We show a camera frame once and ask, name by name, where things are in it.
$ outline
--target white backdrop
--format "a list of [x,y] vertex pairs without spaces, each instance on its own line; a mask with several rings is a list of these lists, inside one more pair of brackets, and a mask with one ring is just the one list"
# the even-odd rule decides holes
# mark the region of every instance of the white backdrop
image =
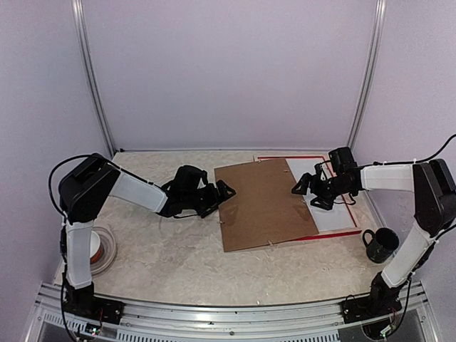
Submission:
[[345,145],[375,0],[92,0],[117,148]]

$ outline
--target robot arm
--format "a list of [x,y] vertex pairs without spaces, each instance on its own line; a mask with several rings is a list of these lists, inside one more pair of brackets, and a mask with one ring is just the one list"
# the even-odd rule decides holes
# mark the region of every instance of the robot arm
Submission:
[[415,215],[412,228],[398,253],[372,281],[368,297],[342,303],[346,323],[400,310],[399,291],[410,275],[428,259],[435,240],[456,218],[456,185],[444,160],[422,163],[369,165],[359,167],[348,147],[329,153],[335,177],[322,179],[321,164],[316,174],[306,173],[292,189],[316,195],[311,205],[330,210],[342,194],[358,195],[362,190],[414,192]]
[[68,173],[59,183],[58,192],[65,214],[61,253],[66,256],[66,311],[94,318],[102,309],[112,313],[105,317],[111,323],[118,323],[123,306],[107,305],[94,297],[90,273],[91,232],[106,199],[117,197],[163,217],[176,217],[184,209],[193,209],[204,218],[236,194],[222,180],[216,186],[209,183],[206,171],[189,165],[180,167],[174,180],[158,187],[98,154],[87,157]]

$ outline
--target mug handle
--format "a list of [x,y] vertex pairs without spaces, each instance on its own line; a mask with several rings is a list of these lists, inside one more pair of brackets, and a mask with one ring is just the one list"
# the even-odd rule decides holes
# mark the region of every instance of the mug handle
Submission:
[[[369,234],[369,235],[372,236],[372,240],[371,240],[369,243],[367,243],[367,241],[366,241],[366,234]],[[369,244],[371,244],[372,241],[373,241],[374,236],[375,236],[375,233],[374,233],[373,230],[366,229],[366,230],[364,231],[364,233],[363,233],[363,242],[364,242],[364,246],[367,247]]]

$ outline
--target white wall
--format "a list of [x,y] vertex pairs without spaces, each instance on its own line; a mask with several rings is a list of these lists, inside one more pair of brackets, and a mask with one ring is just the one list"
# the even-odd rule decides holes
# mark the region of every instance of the white wall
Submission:
[[[456,2],[389,1],[378,64],[355,156],[420,159],[456,133]],[[456,177],[456,141],[441,157]],[[389,227],[404,237],[413,196],[373,193]],[[456,232],[442,238],[420,272],[443,341],[455,340]]]
[[117,147],[345,144],[375,3],[85,1],[90,51]]
[[0,47],[0,341],[18,341],[60,260],[49,171],[105,148],[70,1],[0,1]]

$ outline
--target wire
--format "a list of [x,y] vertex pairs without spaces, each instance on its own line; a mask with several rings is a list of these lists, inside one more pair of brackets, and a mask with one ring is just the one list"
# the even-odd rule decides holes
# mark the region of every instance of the wire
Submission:
[[70,157],[68,159],[65,159],[61,162],[59,162],[56,166],[53,167],[51,173],[49,173],[49,177],[48,177],[48,192],[49,192],[49,197],[51,198],[51,202],[52,202],[52,205],[54,206],[54,208],[56,208],[57,212],[62,215],[62,216],[65,216],[65,213],[63,212],[63,210],[57,205],[56,203],[56,200],[54,199],[54,196],[53,196],[53,193],[52,193],[52,177],[54,175],[54,173],[63,165],[69,163],[69,162],[72,162],[73,160],[77,160],[77,159],[82,159],[82,158],[96,158],[96,159],[99,159],[99,160],[103,160],[104,162],[106,162],[107,164],[115,167],[116,169],[118,170],[121,170],[122,172],[126,173],[127,175],[133,177],[133,178],[136,178],[137,180],[141,181],[141,182],[144,182],[144,183],[147,183],[149,185],[153,185],[154,183],[153,182],[149,182],[147,180],[145,180],[144,178],[141,178],[137,175],[135,175],[134,173],[128,171],[128,170],[125,170],[123,168],[121,168],[119,165],[115,164],[114,162],[111,162],[110,160],[104,158],[104,157],[101,157],[99,155],[74,155],[73,157]]
[[356,201],[355,201],[355,199],[353,198],[352,194],[348,194],[348,196],[350,197],[351,203],[347,203],[347,202],[334,202],[334,204],[355,205],[355,204],[356,204]]
[[191,214],[191,215],[185,215],[185,216],[176,216],[176,215],[174,215],[172,218],[173,219],[186,219],[187,217],[194,217],[194,216],[198,216],[198,214]]
[[70,329],[68,329],[68,324],[66,323],[66,318],[65,318],[65,311],[63,310],[63,291],[65,289],[65,279],[66,279],[66,271],[63,272],[62,287],[60,290],[60,309],[62,310],[63,325],[65,326],[66,333],[68,334],[68,336],[70,337],[72,342],[78,342],[78,340],[76,338],[74,338]]
[[405,306],[404,306],[404,312],[402,316],[400,317],[399,324],[394,328],[393,331],[391,331],[390,334],[388,334],[386,337],[391,337],[396,331],[399,330],[400,326],[402,325],[402,322],[404,322],[405,318],[405,313],[407,312],[407,307],[408,307],[408,299],[410,298],[410,288],[412,287],[412,276],[410,275],[408,277],[408,289],[407,289],[407,299],[405,300]]
[[447,139],[447,141],[445,141],[445,144],[443,144],[442,147],[439,148],[439,150],[436,153],[434,153],[433,155],[431,155],[427,158],[416,160],[416,161],[407,161],[407,162],[374,162],[373,165],[401,165],[401,164],[414,164],[414,163],[428,162],[429,160],[432,160],[435,157],[437,157],[448,146],[450,141],[453,140],[454,138],[456,138],[456,133],[451,135]]
[[454,228],[456,228],[456,224],[452,225],[450,228],[448,228],[447,230],[441,232],[440,234],[437,235],[437,239],[438,240],[440,237],[442,237],[443,235],[447,234],[448,232],[451,232]]

